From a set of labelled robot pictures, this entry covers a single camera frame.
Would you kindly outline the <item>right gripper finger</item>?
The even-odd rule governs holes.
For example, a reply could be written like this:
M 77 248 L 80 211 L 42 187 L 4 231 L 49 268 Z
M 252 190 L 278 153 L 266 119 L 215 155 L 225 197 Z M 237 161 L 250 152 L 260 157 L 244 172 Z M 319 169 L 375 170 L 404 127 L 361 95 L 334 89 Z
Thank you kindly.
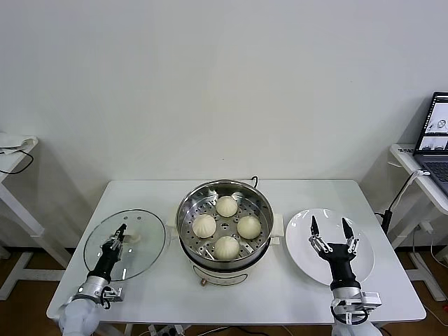
M 346 238 L 346 245 L 348 246 L 348 254 L 357 254 L 360 239 L 355 237 L 352 227 L 346 218 L 342 218 L 342 227 Z
M 309 238 L 309 243 L 311 244 L 311 247 L 315 250 L 317 253 L 331 253 L 333 249 L 329 246 L 329 244 L 324 241 L 319 232 L 318 223 L 316 221 L 315 216 L 311 217 L 311 236 Z

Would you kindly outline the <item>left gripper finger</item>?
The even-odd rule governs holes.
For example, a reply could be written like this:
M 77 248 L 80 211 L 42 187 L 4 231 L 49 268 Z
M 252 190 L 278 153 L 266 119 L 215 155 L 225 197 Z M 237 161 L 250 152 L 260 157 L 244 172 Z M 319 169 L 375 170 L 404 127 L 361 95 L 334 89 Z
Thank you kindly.
M 113 243 L 112 243 L 113 250 L 120 249 L 121 246 L 123 245 L 126 229 L 127 229 L 126 226 L 120 226 L 115 231 L 115 234 L 113 235 Z
M 121 226 L 115 231 L 115 233 L 109 237 L 108 242 L 111 242 L 113 246 L 117 246 L 123 243 L 124 236 L 125 236 L 125 224 L 122 223 Z

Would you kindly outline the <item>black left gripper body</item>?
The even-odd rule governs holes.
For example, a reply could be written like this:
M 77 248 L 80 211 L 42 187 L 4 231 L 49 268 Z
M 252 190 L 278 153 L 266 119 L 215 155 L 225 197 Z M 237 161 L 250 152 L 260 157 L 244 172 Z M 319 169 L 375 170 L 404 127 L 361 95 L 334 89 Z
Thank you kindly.
M 101 247 L 101 252 L 102 254 L 99 257 L 97 264 L 87 276 L 111 279 L 112 269 L 119 260 L 119 248 L 116 247 L 115 249 L 112 249 L 110 244 L 104 244 Z

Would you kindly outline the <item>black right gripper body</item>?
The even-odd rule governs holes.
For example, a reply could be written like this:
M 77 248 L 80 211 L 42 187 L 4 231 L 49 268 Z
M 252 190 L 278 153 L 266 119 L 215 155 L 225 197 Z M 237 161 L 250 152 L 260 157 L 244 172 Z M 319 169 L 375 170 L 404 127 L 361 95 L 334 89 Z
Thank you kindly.
M 356 257 L 353 252 L 349 252 L 346 244 L 329 243 L 332 251 L 322 252 L 322 259 L 327 261 L 332 274 L 330 289 L 335 290 L 343 287 L 360 288 L 360 283 L 356 280 L 356 275 L 351 268 L 351 261 Z

